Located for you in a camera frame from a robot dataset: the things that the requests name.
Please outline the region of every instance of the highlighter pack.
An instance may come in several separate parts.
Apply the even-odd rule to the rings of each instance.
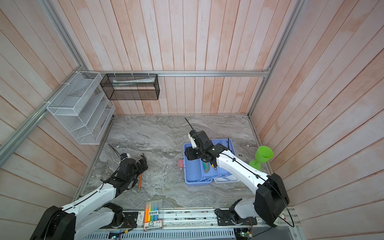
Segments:
[[[146,202],[144,214],[144,232],[163,228],[162,212],[163,200]]]

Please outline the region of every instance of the white mesh rack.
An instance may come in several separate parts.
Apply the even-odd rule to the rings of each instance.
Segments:
[[[79,115],[100,82],[100,73],[78,72],[52,100],[48,111],[53,115]]]
[[[104,93],[94,93],[100,81],[100,73],[78,72],[47,107],[80,144],[99,144],[115,111]]]

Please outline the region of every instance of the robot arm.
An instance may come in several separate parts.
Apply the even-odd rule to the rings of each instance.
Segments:
[[[122,207],[108,202],[134,187],[137,177],[148,166],[144,155],[138,162],[125,153],[120,158],[118,169],[97,189],[70,204],[47,209],[30,239],[76,240],[109,224],[115,228],[121,227],[124,221]]]
[[[204,131],[189,132],[188,138],[192,147],[185,150],[188,160],[201,159],[209,162],[215,168],[217,166],[227,170],[255,194],[255,199],[244,199],[234,204],[237,218],[246,218],[259,215],[269,226],[275,227],[276,218],[289,204],[289,198],[285,190],[283,180],[277,174],[267,175],[260,172],[241,159],[236,157],[225,146],[213,145]]]
[[[262,185],[264,183],[264,180],[260,177],[267,179],[268,176],[266,173],[260,172],[249,166],[241,159],[233,155],[233,153],[229,150],[220,153],[219,157],[216,158],[216,162],[219,167],[227,170],[242,181],[253,192],[253,194],[256,194],[258,185]]]

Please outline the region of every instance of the ventilated metal cover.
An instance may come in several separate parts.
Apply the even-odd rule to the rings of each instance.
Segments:
[[[107,240],[109,231],[96,231],[83,239],[105,239]],[[165,240],[165,239],[235,239],[233,228],[211,228],[211,229],[163,229],[150,232],[142,230],[133,230],[123,233],[121,239],[147,239],[147,240]]]

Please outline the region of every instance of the gray marble surface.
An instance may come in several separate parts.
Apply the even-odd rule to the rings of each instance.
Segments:
[[[231,138],[236,155],[245,162],[254,159],[257,144],[248,118],[244,115],[192,116],[118,116],[96,164],[84,194],[91,192],[119,166],[120,159],[108,146],[131,158],[147,157],[148,170],[142,175],[142,188],[137,185],[113,200],[124,209],[142,209],[145,201],[163,199],[164,208],[229,207],[239,198],[254,197],[242,182],[191,187],[184,181],[184,170],[177,166],[183,159],[190,126],[204,130],[210,139]]]

